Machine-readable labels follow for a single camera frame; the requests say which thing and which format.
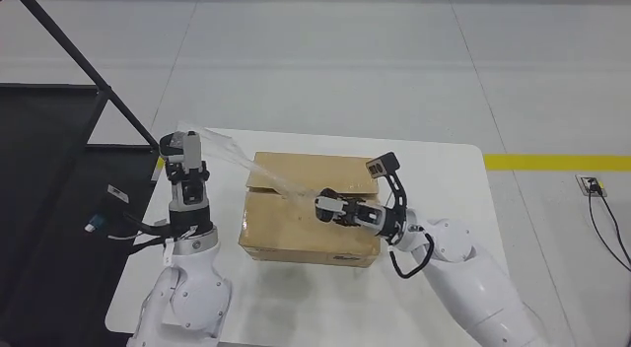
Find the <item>yellow floor line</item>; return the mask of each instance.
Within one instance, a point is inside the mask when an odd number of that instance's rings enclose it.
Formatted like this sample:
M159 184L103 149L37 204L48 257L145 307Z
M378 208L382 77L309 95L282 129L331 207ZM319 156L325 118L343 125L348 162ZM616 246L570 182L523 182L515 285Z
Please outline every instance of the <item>yellow floor line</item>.
M631 156L486 154L487 171L631 172Z

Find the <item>clear plastic bag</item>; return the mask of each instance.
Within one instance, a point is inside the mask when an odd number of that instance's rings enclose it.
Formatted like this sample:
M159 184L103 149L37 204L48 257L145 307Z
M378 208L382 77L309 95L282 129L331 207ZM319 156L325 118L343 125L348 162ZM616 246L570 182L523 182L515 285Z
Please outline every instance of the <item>clear plastic bag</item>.
M208 128L195 125L188 121L179 124L184 131L195 131L206 139L202 145L202 154L206 156L227 161L231 164L245 168L252 173L261 174L267 177L276 192L287 198L290 202L300 206L314 206L314 202L319 195L318 192L308 189L300 184L273 173L263 168L249 159L239 144L230 136L225 136L214 132Z

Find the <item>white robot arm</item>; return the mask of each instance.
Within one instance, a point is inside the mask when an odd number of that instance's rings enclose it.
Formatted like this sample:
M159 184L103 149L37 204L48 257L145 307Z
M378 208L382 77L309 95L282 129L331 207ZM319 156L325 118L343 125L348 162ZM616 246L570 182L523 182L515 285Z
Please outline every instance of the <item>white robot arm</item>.
M160 155L172 184L169 222L150 226L123 212L122 220L155 237L135 245L131 253L162 244L166 267L142 305L138 326L127 347L215 347L230 305L232 285L213 267L219 239L210 219L205 184L210 173L201 160L199 134L191 131L165 136L160 140ZM118 198L121 195L112 187L108 193ZM103 224L102 216L96 215L86 231L95 231ZM173 311L178 325L164 323L168 310Z
M410 278L423 270L454 320L484 347L543 345L511 279L458 220L425 220L407 208L393 153L367 163L373 178L384 176L394 196L386 208L325 189L315 201L324 221L361 226L384 238L396 273ZM411 252L419 266L403 274L394 249Z

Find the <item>gray floor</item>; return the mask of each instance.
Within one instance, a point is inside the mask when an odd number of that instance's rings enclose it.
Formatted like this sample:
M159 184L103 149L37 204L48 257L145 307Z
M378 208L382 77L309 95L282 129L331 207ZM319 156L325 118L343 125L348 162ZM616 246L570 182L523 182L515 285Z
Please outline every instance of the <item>gray floor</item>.
M39 1L156 136L189 119L485 153L631 149L629 0ZM0 81L89 83L16 0L0 4ZM142 143L113 108L92 141ZM629 237L631 176L599 175ZM552 339L626 345L631 276L574 174L489 179L511 275Z

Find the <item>black cable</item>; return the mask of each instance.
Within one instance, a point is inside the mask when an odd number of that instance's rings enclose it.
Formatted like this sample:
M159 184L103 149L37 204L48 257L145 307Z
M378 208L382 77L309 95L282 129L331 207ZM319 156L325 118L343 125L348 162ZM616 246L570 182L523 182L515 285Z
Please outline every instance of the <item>black cable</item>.
M150 247L152 245L159 245L159 244L164 244L165 242L165 238L163 237L157 237L157 238L153 238L149 241L146 241L144 243L139 243L139 244L135 244L131 247L131 249L129 250L128 255L133 255L136 252L145 249L147 247Z
M609 244L607 244L604 239L602 238L602 235L600 234L600 231L598 230L598 227L596 226L596 221L594 220L594 212L592 211L592 189L590 188L590 192L588 193L588 200L590 203L590 217L592 218L592 225L594 225L594 229L596 230L596 233L598 234L598 237L600 238L600 241L602 242L602 244L604 244L605 248L607 249L607 251L609 251L609 253L615 258L615 260L617 260L625 269L627 269L629 272L631 272L631 267L627 266L624 262L622 262L622 260L620 260L620 258L618 257L618 255L616 255L611 248L609 248ZM611 216L611 218L613 219L614 225L615 225L615 229L616 229L616 233L618 236L618 242L620 243L620 246L623 247L622 250L625 252L626 254L626 249L624 248L624 244L622 243L622 238L620 237L620 230L618 228L618 222L616 221L615 217L613 217L613 213L611 213L611 210L609 210L609 215Z
M132 216L131 214L127 212L123 212L122 215L124 217L124 220L133 224L136 228L138 228L140 232L142 232L145 235L167 238L172 234L170 224L165 224L165 225L156 227L153 225L147 225L143 223L142 221L138 220L136 217Z
M392 260L392 266L394 266L394 270L396 271L396 274L398 274L400 278L409 279L410 277L414 276L416 273L423 270L423 268L427 266L427 264L430 262L432 254L434 253L434 239L432 239L432 237L427 233L425 234L425 238L427 238L427 241L430 244L430 246L427 248L427 253L425 254L425 258L423 258L423 261L421 261L421 263L417 267L415 267L412 271L410 271L407 274L404 274L403 272L401 272L401 268L398 267L398 263L396 263L396 256L394 256L394 251L389 250L390 259Z
M600 195L600 199L602 199L604 206L606 206L607 211L609 212L609 216L611 216L611 220L613 220L613 225L615 226L615 235L618 239L618 244L620 244L620 248L622 248L622 252L624 252L624 256L627 258L627 261L629 262L629 264L631 264L631 257L629 257L627 248L624 246L624 243L622 242L622 237L620 236L620 227L618 226L618 220L616 220L613 216L613 212L611 211L611 208L609 207L609 204L607 203L607 200L604 198L604 196L602 196L601 193L598 193L598 195Z

